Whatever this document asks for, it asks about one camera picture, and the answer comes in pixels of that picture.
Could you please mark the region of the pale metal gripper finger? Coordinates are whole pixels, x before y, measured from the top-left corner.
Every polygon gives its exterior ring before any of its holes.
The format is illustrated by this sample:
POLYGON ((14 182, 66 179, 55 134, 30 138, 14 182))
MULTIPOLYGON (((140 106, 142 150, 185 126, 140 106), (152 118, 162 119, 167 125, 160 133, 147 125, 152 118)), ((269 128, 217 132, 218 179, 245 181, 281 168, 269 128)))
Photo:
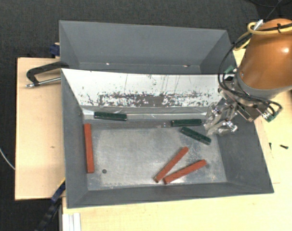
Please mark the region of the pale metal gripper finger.
POLYGON ((205 129, 208 135, 224 135, 235 132, 238 129, 238 126, 234 124, 231 120, 222 120, 217 124, 205 124, 205 129))
POLYGON ((222 116, 222 111, 218 104, 212 103, 207 110, 205 119, 204 119, 204 127, 213 127, 216 125, 222 116))

